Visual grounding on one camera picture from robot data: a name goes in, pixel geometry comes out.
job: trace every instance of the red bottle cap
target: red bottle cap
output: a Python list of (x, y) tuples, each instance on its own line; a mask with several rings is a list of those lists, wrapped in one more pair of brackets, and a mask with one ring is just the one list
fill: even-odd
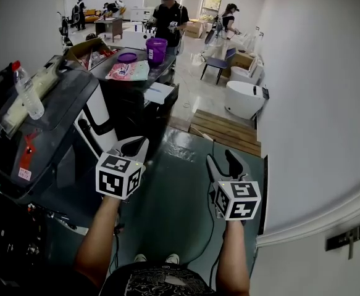
[(12, 63), (12, 72), (15, 72), (20, 67), (20, 62), (17, 60), (16, 62)]

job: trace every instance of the green floor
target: green floor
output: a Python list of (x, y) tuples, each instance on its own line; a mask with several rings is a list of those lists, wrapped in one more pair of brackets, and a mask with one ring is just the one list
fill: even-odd
[[(215, 143), (214, 155), (224, 172), (228, 172), (224, 155), (226, 149), (229, 148)], [(263, 160), (232, 150), (248, 162), (251, 175), (259, 182), (262, 191)], [(201, 253), (212, 229), (207, 209), (209, 178), (206, 169), (206, 155), (211, 153), (211, 141), (167, 128), (159, 150), (144, 174), (141, 187), (130, 197), (128, 204), (122, 204), (120, 221), (125, 223), (125, 229), (119, 235), (120, 266), (132, 262), (137, 253), (145, 254), (150, 260), (164, 260), (171, 253), (177, 253), (181, 263), (188, 263)], [(225, 229), (225, 221), (215, 218), (211, 204), (210, 209), (215, 221), (211, 242), (203, 255), (188, 266), (206, 282)], [(249, 269), (253, 264), (260, 211), (259, 207), (255, 219), (246, 225)], [(55, 221), (50, 222), (49, 228), (47, 255), (50, 264), (71, 264), (82, 236), (70, 234), (64, 227), (58, 228)]]

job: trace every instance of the wooden platform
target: wooden platform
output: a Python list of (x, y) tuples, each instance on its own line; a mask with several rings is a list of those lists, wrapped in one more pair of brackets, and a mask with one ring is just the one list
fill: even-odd
[(189, 132), (198, 136), (204, 133), (220, 144), (261, 156), (261, 143), (257, 141), (256, 130), (235, 121), (197, 110)]

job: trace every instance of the black shirt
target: black shirt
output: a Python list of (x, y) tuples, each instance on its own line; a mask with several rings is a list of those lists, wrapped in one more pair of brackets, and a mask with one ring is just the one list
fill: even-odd
[(235, 20), (235, 17), (232, 14), (222, 17), (222, 26), (225, 28), (225, 31), (228, 31), (228, 24), (231, 20)]
[(169, 9), (164, 4), (161, 4), (158, 10), (154, 11), (153, 16), (157, 19), (155, 37), (166, 39), (168, 47), (178, 46), (180, 42), (180, 31), (176, 31), (175, 34), (173, 34), (169, 31), (168, 27), (171, 22), (176, 22), (179, 27), (190, 20), (186, 7), (182, 7), (180, 10), (180, 4), (176, 2), (174, 6)]
[[(66, 275), (63, 289), (72, 295), (99, 295), (96, 286), (84, 275), (72, 272)], [(104, 283), (100, 295), (118, 296), (202, 296), (216, 295), (200, 275), (180, 265), (138, 262), (115, 270)]]

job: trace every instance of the hand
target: hand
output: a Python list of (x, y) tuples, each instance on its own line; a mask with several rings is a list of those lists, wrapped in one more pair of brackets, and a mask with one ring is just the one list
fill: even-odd
[(177, 27), (168, 27), (170, 33), (175, 34), (175, 32), (177, 31)]

